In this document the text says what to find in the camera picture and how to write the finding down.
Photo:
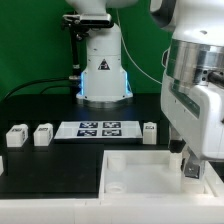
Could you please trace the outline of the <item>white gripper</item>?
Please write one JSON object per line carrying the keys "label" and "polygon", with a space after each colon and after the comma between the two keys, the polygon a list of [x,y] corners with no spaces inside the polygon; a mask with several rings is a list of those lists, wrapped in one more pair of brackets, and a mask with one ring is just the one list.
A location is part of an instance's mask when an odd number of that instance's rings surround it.
{"label": "white gripper", "polygon": [[168,148],[171,153],[181,153],[186,142],[190,148],[184,157],[183,174],[201,179],[203,160],[224,160],[224,90],[214,84],[195,85],[185,95],[173,84],[171,77],[163,75],[161,109],[172,124]]}

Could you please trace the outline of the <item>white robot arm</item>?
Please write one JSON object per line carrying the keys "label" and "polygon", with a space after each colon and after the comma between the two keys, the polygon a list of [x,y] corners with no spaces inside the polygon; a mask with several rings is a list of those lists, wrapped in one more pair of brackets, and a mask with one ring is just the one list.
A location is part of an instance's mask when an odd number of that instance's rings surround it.
{"label": "white robot arm", "polygon": [[[121,30],[106,10],[138,0],[65,1],[75,12],[63,21],[87,39],[77,99],[106,106],[131,98],[121,66]],[[154,23],[172,34],[161,89],[169,147],[189,151],[183,173],[199,179],[205,162],[224,161],[224,0],[151,0],[149,10]]]}

